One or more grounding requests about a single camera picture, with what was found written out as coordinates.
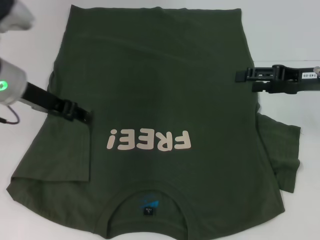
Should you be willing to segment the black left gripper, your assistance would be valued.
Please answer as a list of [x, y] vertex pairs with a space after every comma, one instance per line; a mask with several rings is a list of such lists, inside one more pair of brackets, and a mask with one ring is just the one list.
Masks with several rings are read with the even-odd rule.
[[27, 82], [20, 101], [36, 111], [63, 117], [71, 122], [77, 120], [81, 123], [90, 123], [92, 121], [92, 114], [79, 107], [76, 102], [63, 101], [30, 82]]

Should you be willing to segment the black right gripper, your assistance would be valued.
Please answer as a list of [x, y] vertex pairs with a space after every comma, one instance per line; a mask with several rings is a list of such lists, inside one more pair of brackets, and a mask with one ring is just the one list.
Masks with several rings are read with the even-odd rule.
[[253, 93], [295, 95], [298, 92], [320, 90], [320, 68], [292, 68], [284, 65], [253, 67], [237, 71], [235, 82], [253, 82], [251, 87]]

